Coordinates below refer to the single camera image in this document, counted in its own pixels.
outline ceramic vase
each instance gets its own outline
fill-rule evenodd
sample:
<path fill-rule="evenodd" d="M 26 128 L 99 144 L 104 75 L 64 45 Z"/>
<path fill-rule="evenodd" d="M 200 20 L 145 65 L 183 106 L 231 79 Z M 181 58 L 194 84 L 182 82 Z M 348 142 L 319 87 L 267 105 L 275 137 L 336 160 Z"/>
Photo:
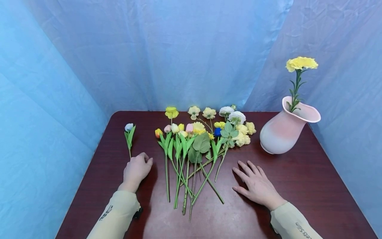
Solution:
<path fill-rule="evenodd" d="M 283 110 L 268 121 L 260 132 L 261 147 L 270 154 L 282 154 L 289 151 L 296 143 L 304 125 L 321 120 L 318 110 L 312 106 L 298 103 L 293 113 L 289 112 L 292 97 L 282 99 Z"/>

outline hand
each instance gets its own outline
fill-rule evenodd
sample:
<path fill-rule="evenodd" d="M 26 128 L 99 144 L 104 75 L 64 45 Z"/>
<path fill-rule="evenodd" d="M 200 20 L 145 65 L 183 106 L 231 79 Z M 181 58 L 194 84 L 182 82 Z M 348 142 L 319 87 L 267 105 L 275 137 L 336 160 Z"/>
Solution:
<path fill-rule="evenodd" d="M 270 211 L 275 210 L 287 202 L 277 193 L 275 187 L 268 180 L 261 167 L 256 167 L 250 161 L 247 163 L 251 168 L 241 161 L 238 163 L 245 173 L 235 167 L 232 170 L 245 182 L 248 190 L 238 186 L 232 187 L 233 190 L 246 196 L 255 203 L 266 206 Z"/>
<path fill-rule="evenodd" d="M 151 166 L 152 158 L 149 159 L 146 153 L 132 157 L 123 170 L 123 183 L 118 190 L 135 193 L 141 181 L 149 174 Z"/>

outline table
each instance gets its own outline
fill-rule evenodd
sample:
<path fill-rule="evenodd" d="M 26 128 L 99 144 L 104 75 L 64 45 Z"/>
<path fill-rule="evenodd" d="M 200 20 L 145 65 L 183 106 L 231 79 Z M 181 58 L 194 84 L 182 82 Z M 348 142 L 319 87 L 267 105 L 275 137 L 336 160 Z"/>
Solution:
<path fill-rule="evenodd" d="M 261 148 L 260 130 L 276 114 L 245 113 L 247 121 L 254 122 L 257 133 L 251 136 L 251 144 L 227 153 L 215 183 L 225 204 L 206 184 L 195 203 L 191 223 L 188 213 L 183 216 L 181 212 L 183 188 L 178 209 L 173 210 L 176 184 L 173 170 L 169 171 L 171 203 L 167 202 L 164 153 L 154 130 L 163 129 L 170 120 L 164 112 L 113 114 L 56 238 L 86 238 L 100 217 L 122 182 L 123 169 L 129 161 L 123 131 L 130 122 L 137 125 L 132 154 L 146 152 L 154 158 L 154 165 L 137 192 L 144 212 L 140 219 L 133 220 L 125 238 L 281 238 L 273 231 L 270 213 L 264 206 L 232 190 L 232 186 L 242 184 L 231 170 L 237 167 L 238 160 L 260 165 L 280 195 L 293 203 L 323 238 L 377 238 L 307 125 L 289 152 L 271 155 Z M 173 121 L 192 122 L 186 112 Z"/>

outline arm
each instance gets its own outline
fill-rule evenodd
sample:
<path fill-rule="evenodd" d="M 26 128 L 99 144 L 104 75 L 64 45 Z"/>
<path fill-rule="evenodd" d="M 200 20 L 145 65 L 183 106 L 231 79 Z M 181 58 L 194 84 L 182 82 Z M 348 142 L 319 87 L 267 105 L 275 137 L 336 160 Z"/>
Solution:
<path fill-rule="evenodd" d="M 276 233 L 283 239 L 322 239 L 300 211 L 277 193 L 259 166 L 256 167 L 250 161 L 249 167 L 241 161 L 238 163 L 245 173 L 235 167 L 233 171 L 245 182 L 248 190 L 243 187 L 232 189 L 249 200 L 266 206 L 271 211 L 271 224 Z"/>
<path fill-rule="evenodd" d="M 122 239 L 140 205 L 135 192 L 152 166 L 152 158 L 141 153 L 131 158 L 123 171 L 119 186 L 97 220 L 87 239 Z"/>

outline blue backdrop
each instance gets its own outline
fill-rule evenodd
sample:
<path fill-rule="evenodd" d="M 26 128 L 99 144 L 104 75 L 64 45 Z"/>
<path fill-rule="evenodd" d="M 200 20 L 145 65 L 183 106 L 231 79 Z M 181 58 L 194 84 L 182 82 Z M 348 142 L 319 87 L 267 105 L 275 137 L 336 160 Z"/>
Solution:
<path fill-rule="evenodd" d="M 55 236 L 114 112 L 278 111 L 299 55 L 319 63 L 301 89 L 315 135 L 382 236 L 381 13 L 378 0 L 0 0 L 0 238 Z"/>

